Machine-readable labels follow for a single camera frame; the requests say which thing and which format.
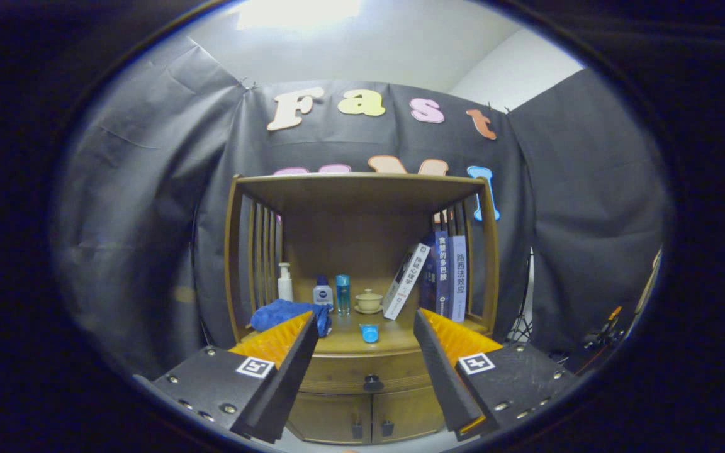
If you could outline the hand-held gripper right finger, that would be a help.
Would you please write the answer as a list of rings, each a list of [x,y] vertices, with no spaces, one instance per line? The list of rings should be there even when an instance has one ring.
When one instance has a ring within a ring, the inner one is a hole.
[[[515,430],[580,382],[529,344],[499,344],[423,308],[415,312],[413,332],[446,427],[458,440]]]

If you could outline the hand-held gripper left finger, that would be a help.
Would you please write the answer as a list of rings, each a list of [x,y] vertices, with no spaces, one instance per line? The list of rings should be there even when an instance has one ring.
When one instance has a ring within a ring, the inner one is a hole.
[[[318,341],[312,312],[230,349],[205,347],[152,381],[152,395],[228,439],[279,440]]]

